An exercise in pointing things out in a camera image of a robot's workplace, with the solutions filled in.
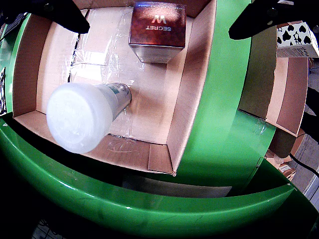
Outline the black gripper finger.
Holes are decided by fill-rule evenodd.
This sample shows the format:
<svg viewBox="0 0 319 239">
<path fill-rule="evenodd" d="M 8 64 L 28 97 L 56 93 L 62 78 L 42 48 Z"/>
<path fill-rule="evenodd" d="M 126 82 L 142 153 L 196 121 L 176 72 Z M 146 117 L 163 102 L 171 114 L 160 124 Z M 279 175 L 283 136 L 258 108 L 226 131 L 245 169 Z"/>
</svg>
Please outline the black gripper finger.
<svg viewBox="0 0 319 239">
<path fill-rule="evenodd" d="M 19 14 L 26 12 L 50 19 L 73 32 L 88 33 L 90 28 L 72 0 L 2 0 L 0 23 L 11 24 Z"/>
<path fill-rule="evenodd" d="M 278 0 L 256 0 L 250 3 L 229 28 L 229 37 L 241 40 L 252 37 L 269 27 L 303 21 L 313 29 L 319 24 L 317 0 L 294 0 L 291 4 Z"/>
</svg>

